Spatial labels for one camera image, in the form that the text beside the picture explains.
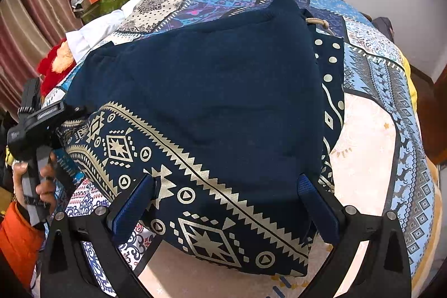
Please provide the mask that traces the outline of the orange jacket sleeve forearm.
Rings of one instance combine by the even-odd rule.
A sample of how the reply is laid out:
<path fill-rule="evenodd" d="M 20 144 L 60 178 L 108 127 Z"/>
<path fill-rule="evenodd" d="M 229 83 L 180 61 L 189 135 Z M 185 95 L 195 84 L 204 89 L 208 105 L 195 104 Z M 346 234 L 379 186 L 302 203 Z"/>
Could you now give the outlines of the orange jacket sleeve forearm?
<path fill-rule="evenodd" d="M 25 290 L 30 290 L 34 266 L 45 233 L 30 225 L 17 201 L 10 203 L 1 222 L 1 254 Z"/>

